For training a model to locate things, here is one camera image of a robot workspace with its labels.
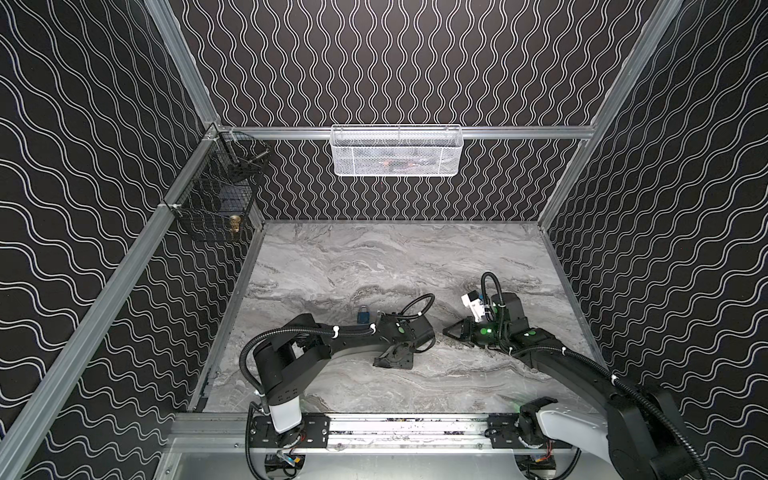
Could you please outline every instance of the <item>wire basket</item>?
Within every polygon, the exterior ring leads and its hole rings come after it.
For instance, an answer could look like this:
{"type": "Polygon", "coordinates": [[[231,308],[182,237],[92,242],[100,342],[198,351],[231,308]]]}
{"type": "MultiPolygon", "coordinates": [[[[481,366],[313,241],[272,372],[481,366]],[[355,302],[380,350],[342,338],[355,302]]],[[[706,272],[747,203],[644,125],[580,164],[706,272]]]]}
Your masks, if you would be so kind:
{"type": "Polygon", "coordinates": [[[184,189],[181,204],[172,208],[193,240],[208,243],[250,241],[250,210],[256,195],[254,178],[269,158],[264,146],[247,157],[215,147],[184,189]]]}
{"type": "Polygon", "coordinates": [[[333,170],[341,177],[453,177],[459,125],[333,125],[333,170]]]}

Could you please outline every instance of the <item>wavy line pattern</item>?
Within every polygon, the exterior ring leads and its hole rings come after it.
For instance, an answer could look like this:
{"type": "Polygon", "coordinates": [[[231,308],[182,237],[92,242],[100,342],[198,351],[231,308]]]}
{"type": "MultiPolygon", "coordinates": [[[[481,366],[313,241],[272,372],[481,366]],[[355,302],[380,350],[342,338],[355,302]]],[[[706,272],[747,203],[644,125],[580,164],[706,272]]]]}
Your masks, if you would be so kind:
{"type": "Polygon", "coordinates": [[[550,235],[610,367],[768,478],[768,2],[688,0],[550,235]]]}
{"type": "Polygon", "coordinates": [[[195,243],[171,227],[23,478],[152,478],[249,244],[195,243]]]}
{"type": "Polygon", "coordinates": [[[0,0],[0,439],[202,137],[140,0],[0,0]]]}
{"type": "Polygon", "coordinates": [[[588,124],[655,0],[171,0],[222,122],[588,124]]]}
{"type": "MultiPolygon", "coordinates": [[[[466,141],[454,177],[338,177],[327,141],[278,141],[257,203],[272,220],[536,221],[577,144],[466,141]]],[[[231,145],[245,154],[253,142],[231,145]]]]}

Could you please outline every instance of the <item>marble surface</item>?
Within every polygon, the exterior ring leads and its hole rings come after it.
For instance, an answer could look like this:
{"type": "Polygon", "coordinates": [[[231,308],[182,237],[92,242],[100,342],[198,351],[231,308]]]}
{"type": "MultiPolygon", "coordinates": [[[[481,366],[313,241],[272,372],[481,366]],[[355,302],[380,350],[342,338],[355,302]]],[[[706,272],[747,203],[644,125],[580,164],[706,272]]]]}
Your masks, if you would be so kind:
{"type": "Polygon", "coordinates": [[[590,407],[559,382],[501,353],[463,346],[444,326],[470,315],[461,295],[490,270],[517,293],[532,326],[590,355],[560,280],[533,224],[271,223],[206,412],[245,412],[253,399],[237,368],[251,337],[309,312],[319,323],[353,324],[360,305],[400,310],[437,296],[427,317],[437,343],[413,370],[377,369],[372,359],[330,362],[305,391],[310,412],[515,412],[552,396],[590,407]]]}

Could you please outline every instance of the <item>marble floor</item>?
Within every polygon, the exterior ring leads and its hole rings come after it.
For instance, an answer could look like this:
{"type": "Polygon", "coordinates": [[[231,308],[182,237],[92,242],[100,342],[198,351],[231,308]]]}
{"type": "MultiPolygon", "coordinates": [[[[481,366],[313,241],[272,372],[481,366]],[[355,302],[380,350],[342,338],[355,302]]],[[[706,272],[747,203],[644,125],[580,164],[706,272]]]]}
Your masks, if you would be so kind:
{"type": "Polygon", "coordinates": [[[532,326],[590,355],[534,224],[268,224],[205,411],[247,410],[253,389],[240,375],[237,358],[258,333],[305,312],[319,323],[352,324],[360,305],[372,312],[400,310],[427,292],[437,296],[427,315],[437,343],[415,357],[413,370],[374,368],[371,359],[333,360],[305,391],[303,409],[515,412],[525,402],[552,396],[589,410],[543,373],[442,335],[444,326],[470,315],[461,296],[479,288],[486,270],[498,275],[505,291],[520,296],[532,326]]]}

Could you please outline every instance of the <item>brass object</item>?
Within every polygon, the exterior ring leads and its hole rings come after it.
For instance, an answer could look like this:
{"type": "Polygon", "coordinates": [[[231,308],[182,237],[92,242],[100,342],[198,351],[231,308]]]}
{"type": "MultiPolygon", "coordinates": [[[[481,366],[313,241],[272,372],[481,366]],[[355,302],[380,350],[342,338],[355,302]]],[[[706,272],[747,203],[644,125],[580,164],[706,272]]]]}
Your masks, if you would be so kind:
{"type": "Polygon", "coordinates": [[[242,221],[240,215],[230,215],[230,231],[233,235],[240,232],[240,222],[242,221]]]}

